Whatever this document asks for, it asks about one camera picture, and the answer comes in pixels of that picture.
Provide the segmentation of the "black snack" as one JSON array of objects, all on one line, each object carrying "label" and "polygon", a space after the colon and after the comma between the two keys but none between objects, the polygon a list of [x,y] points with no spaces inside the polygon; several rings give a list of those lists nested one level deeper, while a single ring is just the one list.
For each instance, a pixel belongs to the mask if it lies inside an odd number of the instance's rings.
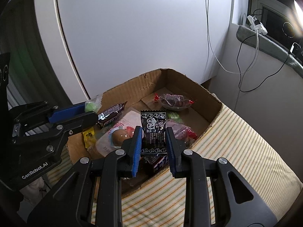
[{"label": "black snack", "polygon": [[165,146],[166,112],[164,110],[141,111],[143,130],[141,156],[158,156],[167,153]]}]

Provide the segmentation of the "red dark plum packet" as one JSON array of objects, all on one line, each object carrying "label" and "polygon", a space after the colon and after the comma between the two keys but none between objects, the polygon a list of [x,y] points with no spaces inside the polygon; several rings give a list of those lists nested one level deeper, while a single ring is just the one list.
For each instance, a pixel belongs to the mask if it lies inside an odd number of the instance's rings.
[{"label": "red dark plum packet", "polygon": [[183,111],[192,106],[194,101],[190,100],[186,96],[177,94],[155,94],[154,101],[160,103],[165,109],[172,111]]}]

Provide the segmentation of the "white wardrobe panel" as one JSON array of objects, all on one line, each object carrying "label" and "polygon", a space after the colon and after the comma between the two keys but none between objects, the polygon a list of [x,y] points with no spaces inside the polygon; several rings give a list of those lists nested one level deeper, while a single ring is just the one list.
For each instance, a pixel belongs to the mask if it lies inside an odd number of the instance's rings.
[{"label": "white wardrobe panel", "polygon": [[232,0],[34,0],[43,46],[73,103],[142,73],[214,77]]}]

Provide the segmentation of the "striped bed cloth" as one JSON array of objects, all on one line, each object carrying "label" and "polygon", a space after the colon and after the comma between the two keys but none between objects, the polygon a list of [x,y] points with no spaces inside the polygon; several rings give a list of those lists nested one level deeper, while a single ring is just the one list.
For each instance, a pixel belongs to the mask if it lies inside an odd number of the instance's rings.
[{"label": "striped bed cloth", "polygon": [[[212,160],[205,167],[209,192],[211,223],[221,219],[223,205],[220,188],[222,164],[227,159],[237,173],[251,185],[281,219],[302,191],[302,182],[279,154],[241,117],[223,106],[208,130],[194,143],[193,150]],[[165,167],[122,200],[124,226],[183,226],[185,216],[185,179],[175,179]]]}]

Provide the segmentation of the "brown snickers bar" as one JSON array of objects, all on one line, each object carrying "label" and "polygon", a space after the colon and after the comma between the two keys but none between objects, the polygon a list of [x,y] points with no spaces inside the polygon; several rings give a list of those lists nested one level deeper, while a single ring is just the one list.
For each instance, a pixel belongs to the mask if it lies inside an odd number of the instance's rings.
[{"label": "brown snickers bar", "polygon": [[98,115],[97,126],[102,129],[117,120],[125,109],[127,101],[108,108]]}]

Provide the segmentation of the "cardboard box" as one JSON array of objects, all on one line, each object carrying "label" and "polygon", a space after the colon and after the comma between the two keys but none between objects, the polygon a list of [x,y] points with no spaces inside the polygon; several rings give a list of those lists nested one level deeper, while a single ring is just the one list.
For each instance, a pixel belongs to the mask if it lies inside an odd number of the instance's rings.
[{"label": "cardboard box", "polygon": [[73,168],[67,188],[79,188],[91,177],[80,159],[101,161],[133,136],[137,126],[143,130],[141,158],[136,177],[122,181],[122,194],[133,193],[167,167],[164,131],[172,126],[175,137],[187,144],[197,140],[218,116],[222,103],[204,87],[172,69],[141,74],[102,95],[101,111],[123,110],[108,126],[95,125],[69,137],[67,149]]}]

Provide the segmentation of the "light green candy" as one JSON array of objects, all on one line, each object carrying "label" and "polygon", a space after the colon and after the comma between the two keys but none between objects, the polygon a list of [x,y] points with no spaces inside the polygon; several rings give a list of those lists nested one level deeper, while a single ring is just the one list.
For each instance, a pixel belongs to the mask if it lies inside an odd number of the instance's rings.
[{"label": "light green candy", "polygon": [[183,123],[182,118],[179,116],[177,112],[167,112],[166,115],[167,115],[167,119],[171,119],[178,123]]}]

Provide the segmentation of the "packaged braised egg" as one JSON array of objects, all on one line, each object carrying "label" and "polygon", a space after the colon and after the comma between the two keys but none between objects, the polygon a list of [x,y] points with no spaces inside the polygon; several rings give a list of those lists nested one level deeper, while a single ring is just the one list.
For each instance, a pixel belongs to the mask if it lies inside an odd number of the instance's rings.
[{"label": "packaged braised egg", "polygon": [[124,129],[115,130],[111,135],[111,141],[115,147],[121,147],[124,140],[129,138],[132,138],[132,133]]}]

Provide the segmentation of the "green jelly candy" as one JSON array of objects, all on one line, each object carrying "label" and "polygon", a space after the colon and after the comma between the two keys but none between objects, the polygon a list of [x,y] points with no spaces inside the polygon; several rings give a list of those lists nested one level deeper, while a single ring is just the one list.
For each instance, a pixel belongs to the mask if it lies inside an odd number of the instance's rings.
[{"label": "green jelly candy", "polygon": [[97,113],[102,107],[102,94],[95,96],[94,98],[90,99],[89,101],[85,102],[85,112],[94,111]]}]

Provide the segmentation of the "yellow candy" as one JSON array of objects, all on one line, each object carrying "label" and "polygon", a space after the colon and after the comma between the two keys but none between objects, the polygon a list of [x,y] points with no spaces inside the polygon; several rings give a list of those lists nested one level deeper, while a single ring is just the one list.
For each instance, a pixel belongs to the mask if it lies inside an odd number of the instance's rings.
[{"label": "yellow candy", "polygon": [[83,135],[83,140],[84,140],[84,146],[86,149],[95,145],[96,138],[95,138],[94,127],[86,129],[85,131],[82,132],[82,135]]}]

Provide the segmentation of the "pink white bread package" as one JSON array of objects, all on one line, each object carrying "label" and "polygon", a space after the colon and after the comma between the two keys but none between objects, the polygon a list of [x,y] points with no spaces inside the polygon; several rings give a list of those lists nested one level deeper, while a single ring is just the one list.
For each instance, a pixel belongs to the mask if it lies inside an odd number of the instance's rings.
[{"label": "pink white bread package", "polygon": [[105,157],[110,152],[120,149],[124,140],[132,138],[136,126],[141,126],[140,112],[129,108],[122,116],[95,134],[95,150]]}]

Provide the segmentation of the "white power adapter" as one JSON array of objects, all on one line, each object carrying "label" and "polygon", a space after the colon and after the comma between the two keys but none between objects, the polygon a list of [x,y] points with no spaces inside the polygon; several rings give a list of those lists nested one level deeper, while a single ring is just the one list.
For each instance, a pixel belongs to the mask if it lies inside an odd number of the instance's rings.
[{"label": "white power adapter", "polygon": [[257,32],[258,34],[261,35],[267,35],[268,31],[266,30],[266,28],[264,27],[264,25],[262,24],[262,22],[260,22],[255,16],[247,16],[247,19],[250,23],[250,28],[252,30],[254,30],[255,32]]}]

